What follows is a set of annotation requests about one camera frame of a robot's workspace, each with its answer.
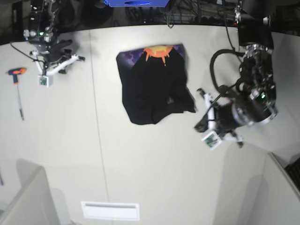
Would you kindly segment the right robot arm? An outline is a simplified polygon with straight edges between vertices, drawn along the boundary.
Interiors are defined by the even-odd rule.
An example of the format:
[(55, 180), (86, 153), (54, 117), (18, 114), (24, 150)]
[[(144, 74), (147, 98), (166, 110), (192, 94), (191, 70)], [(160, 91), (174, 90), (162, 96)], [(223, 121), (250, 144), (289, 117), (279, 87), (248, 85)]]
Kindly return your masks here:
[(67, 66), (85, 61), (68, 49), (71, 39), (60, 39), (61, 31), (73, 28), (78, 17), (70, 0), (32, 0), (27, 29), (23, 36), (36, 49), (30, 57), (36, 63), (40, 76), (65, 74)]

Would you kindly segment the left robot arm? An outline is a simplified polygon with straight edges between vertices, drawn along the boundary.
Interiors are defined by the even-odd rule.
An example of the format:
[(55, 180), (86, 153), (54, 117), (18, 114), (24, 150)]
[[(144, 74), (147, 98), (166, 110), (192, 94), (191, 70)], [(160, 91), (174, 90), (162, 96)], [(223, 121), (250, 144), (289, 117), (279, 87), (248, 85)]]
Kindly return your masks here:
[[(245, 51), (221, 49), (211, 57), (210, 76), (219, 95), (213, 98), (198, 89), (207, 111), (194, 127), (210, 150), (225, 141), (243, 147), (244, 140), (236, 133), (237, 128), (269, 123), (278, 114), (272, 66), (274, 42), (270, 30), (274, 6), (270, 0), (239, 0), (235, 20), (239, 46)], [(232, 86), (217, 84), (214, 64), (222, 54), (233, 54), (242, 59), (240, 78)]]

